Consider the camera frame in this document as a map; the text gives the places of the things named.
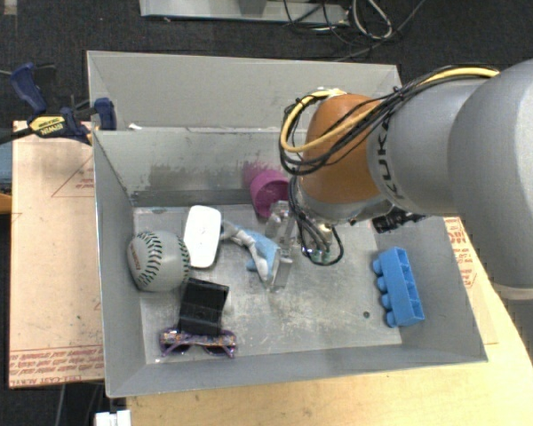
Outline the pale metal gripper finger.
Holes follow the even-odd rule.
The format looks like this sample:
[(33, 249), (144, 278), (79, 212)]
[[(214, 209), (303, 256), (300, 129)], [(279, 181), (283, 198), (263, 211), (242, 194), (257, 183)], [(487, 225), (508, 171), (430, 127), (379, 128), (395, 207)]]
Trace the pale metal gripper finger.
[(286, 287), (290, 277), (293, 259), (288, 249), (276, 248), (266, 258), (267, 272), (263, 280), (265, 286), (271, 291)]
[(269, 239), (283, 239), (290, 222), (288, 201), (277, 201), (270, 206), (266, 221), (265, 236)]

